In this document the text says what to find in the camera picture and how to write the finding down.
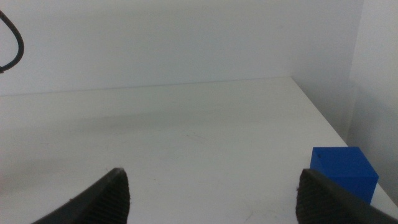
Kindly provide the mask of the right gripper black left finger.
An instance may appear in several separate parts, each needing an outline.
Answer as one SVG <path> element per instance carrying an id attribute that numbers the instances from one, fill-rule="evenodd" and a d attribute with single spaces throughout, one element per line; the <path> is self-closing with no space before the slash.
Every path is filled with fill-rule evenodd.
<path id="1" fill-rule="evenodd" d="M 37 220 L 41 224 L 126 224 L 130 209 L 128 177 L 114 168 L 69 202 Z"/>

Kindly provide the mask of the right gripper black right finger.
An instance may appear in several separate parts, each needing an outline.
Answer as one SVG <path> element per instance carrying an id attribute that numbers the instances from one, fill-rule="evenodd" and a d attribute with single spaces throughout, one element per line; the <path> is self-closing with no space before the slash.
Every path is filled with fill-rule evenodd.
<path id="1" fill-rule="evenodd" d="M 396 218 L 313 169 L 300 175 L 295 214 L 299 223 L 397 224 Z"/>

